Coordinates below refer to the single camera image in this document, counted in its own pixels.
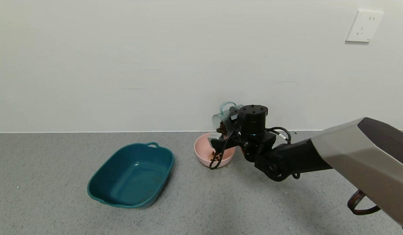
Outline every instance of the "cup handle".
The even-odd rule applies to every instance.
[[[227,104],[233,104],[234,107],[236,107],[236,103],[232,102],[232,101],[228,101],[228,102],[224,102],[223,104],[220,105],[219,107],[219,112],[220,114],[223,115],[223,108],[225,107],[225,105]]]

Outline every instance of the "kibble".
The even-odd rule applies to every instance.
[[[226,126],[223,122],[220,122],[220,126],[218,129],[216,129],[216,132],[219,132],[222,135],[227,135]]]

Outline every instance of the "pink bowl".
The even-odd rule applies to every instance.
[[[209,135],[210,133],[206,133],[200,136],[194,143],[194,152],[196,152],[197,156],[199,157],[199,161],[207,167],[210,165],[212,152],[215,150],[214,148],[210,147],[209,140],[207,139]],[[222,161],[218,167],[228,164],[235,154],[235,150],[236,147],[225,150]]]

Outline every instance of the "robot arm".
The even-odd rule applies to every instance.
[[[403,227],[403,132],[365,117],[273,148],[266,107],[243,106],[234,115],[229,136],[209,137],[217,153],[240,146],[245,159],[275,181],[333,168]]]

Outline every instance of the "white wall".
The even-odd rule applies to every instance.
[[[403,129],[403,0],[0,0],[0,132],[212,130],[226,100]]]

